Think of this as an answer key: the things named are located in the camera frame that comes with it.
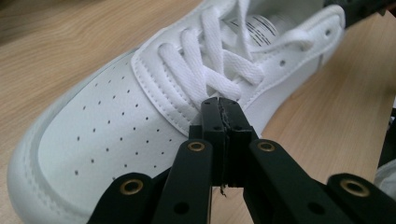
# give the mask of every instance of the tongue label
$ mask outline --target tongue label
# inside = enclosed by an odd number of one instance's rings
[[[237,19],[228,21],[230,27],[237,32],[239,29],[239,22]],[[253,46],[268,46],[271,45],[278,36],[275,26],[260,15],[248,15],[247,30],[250,34],[250,44]]]

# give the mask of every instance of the screw hole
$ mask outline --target screw hole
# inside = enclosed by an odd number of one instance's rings
[[[370,190],[367,189],[360,182],[353,179],[343,179],[340,182],[341,187],[348,193],[358,196],[358,197],[368,197],[370,195]]]
[[[123,182],[120,186],[120,192],[124,195],[138,193],[143,188],[143,182],[139,179],[131,179]]]
[[[267,142],[260,142],[257,147],[262,150],[262,151],[266,151],[266,152],[272,152],[275,150],[274,145],[267,143]]]
[[[191,142],[187,145],[191,151],[202,151],[205,149],[205,145],[201,142]]]

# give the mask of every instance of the dark object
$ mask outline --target dark object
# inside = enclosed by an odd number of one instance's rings
[[[396,117],[396,108],[392,108],[391,117]],[[384,145],[382,146],[381,157],[379,158],[378,167],[396,160],[396,120],[389,122],[387,135],[385,135]]]
[[[324,6],[339,5],[346,13],[346,28],[376,12],[383,14],[389,9],[395,15],[396,0],[325,0]]]
[[[282,146],[258,138],[237,102],[204,101],[202,122],[170,172],[118,178],[89,223],[208,223],[211,187],[224,185],[244,188],[255,223],[396,223],[389,196],[355,175],[313,180]]]

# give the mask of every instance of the white shoelace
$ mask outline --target white shoelace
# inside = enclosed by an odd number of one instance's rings
[[[162,44],[159,48],[163,61],[198,109],[201,107],[201,102],[209,98],[207,87],[235,101],[241,98],[242,92],[236,84],[238,78],[230,80],[224,74],[224,67],[248,83],[258,85],[263,81],[264,73],[252,61],[251,53],[267,52],[292,43],[300,44],[303,49],[309,49],[313,45],[312,38],[305,31],[294,29],[283,34],[271,46],[253,49],[248,45],[250,38],[246,27],[248,5],[249,1],[237,1],[236,11],[240,30],[234,39],[230,33],[220,30],[219,13],[211,7],[204,10],[201,17],[204,46],[200,46],[196,31],[187,29],[180,37],[183,55],[171,44]],[[238,46],[237,50],[233,50],[236,52],[223,48],[223,46],[230,46],[231,49],[235,49],[233,45]],[[210,67],[204,64],[203,55],[209,59]]]

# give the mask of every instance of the wooden surface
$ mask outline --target wooden surface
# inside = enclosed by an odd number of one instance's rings
[[[7,163],[21,135],[57,97],[177,20],[197,0],[0,2],[0,222],[21,223]],[[283,104],[263,132],[315,179],[374,179],[396,95],[396,20],[374,16],[346,33],[330,62]],[[249,223],[240,189],[215,189],[212,223]]]

